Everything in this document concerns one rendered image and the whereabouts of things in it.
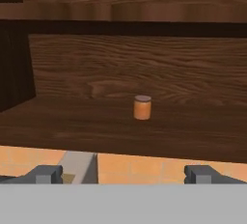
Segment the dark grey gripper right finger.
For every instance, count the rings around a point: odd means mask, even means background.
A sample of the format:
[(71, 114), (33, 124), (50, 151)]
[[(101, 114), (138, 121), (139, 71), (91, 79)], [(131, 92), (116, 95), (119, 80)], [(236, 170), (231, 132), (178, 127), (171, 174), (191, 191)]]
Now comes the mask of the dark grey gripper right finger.
[(243, 183), (243, 181), (220, 174), (209, 165), (186, 165), (184, 167), (185, 183), (226, 184)]

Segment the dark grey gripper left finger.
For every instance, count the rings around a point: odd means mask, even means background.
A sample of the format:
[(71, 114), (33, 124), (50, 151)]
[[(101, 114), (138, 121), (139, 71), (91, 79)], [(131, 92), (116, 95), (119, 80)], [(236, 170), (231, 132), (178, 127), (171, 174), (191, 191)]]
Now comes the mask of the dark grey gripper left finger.
[(62, 183), (62, 165), (38, 165), (29, 173), (19, 177), (0, 177), (0, 183), (53, 184)]

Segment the orange jam jar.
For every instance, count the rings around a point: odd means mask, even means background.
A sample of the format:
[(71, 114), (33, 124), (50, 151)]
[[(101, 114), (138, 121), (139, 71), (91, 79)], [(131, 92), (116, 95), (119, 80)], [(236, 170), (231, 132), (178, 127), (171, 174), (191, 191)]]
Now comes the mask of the orange jam jar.
[(137, 120), (148, 120), (151, 117), (151, 97), (139, 95), (134, 99), (134, 118)]

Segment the dark wooden cabinet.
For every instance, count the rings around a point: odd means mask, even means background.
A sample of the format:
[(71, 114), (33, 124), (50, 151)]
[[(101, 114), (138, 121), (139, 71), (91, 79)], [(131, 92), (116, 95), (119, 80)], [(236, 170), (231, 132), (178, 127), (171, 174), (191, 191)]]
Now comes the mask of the dark wooden cabinet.
[(0, 0), (0, 145), (247, 163), (247, 0)]

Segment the grey range hood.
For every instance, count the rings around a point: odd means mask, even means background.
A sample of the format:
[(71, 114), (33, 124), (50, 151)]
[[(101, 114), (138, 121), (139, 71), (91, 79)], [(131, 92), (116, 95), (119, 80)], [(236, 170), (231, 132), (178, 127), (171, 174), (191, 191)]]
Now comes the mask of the grey range hood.
[(59, 164), (63, 166), (63, 183), (98, 183), (97, 154), (66, 152)]

